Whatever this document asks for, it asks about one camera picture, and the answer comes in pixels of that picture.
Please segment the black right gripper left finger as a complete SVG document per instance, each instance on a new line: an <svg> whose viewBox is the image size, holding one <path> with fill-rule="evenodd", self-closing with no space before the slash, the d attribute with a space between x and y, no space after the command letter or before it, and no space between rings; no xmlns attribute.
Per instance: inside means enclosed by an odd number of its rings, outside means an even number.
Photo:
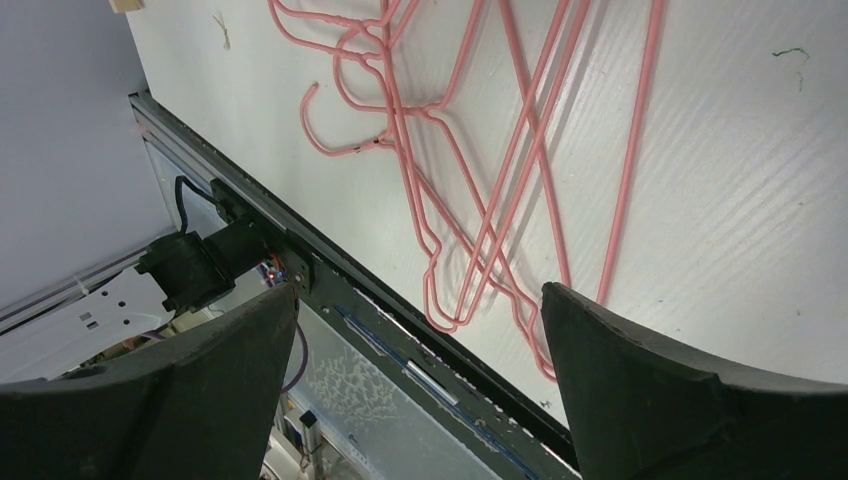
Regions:
<svg viewBox="0 0 848 480"><path fill-rule="evenodd" d="M299 298L232 311L55 380L1 388L5 479L256 479Z"/></svg>

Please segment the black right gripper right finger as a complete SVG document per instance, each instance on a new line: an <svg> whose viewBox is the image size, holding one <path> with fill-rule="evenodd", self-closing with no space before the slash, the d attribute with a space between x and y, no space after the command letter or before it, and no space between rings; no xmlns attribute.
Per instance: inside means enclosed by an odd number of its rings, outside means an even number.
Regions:
<svg viewBox="0 0 848 480"><path fill-rule="evenodd" d="M847 388L740 364L558 282L541 316L586 479L843 479Z"/></svg>

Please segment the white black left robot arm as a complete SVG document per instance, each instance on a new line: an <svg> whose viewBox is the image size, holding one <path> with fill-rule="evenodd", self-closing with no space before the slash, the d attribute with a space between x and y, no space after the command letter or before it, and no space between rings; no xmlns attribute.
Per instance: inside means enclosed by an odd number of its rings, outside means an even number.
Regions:
<svg viewBox="0 0 848 480"><path fill-rule="evenodd" d="M268 255L258 227L172 233L90 294L1 336L1 381L52 380L131 337L218 301Z"/></svg>

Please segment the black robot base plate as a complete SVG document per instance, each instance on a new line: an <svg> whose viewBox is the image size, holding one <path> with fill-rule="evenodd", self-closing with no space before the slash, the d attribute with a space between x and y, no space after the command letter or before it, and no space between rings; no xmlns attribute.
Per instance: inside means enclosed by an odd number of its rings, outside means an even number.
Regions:
<svg viewBox="0 0 848 480"><path fill-rule="evenodd" d="M374 402L350 374L313 373L299 394L324 423L348 434L369 463L387 445L386 478L460 479L478 461L501 479L576 479L568 430L475 355L436 331L422 313L303 217L158 104L129 102L144 136L224 203L222 218L253 219L269 232L302 302L376 368Z"/></svg>

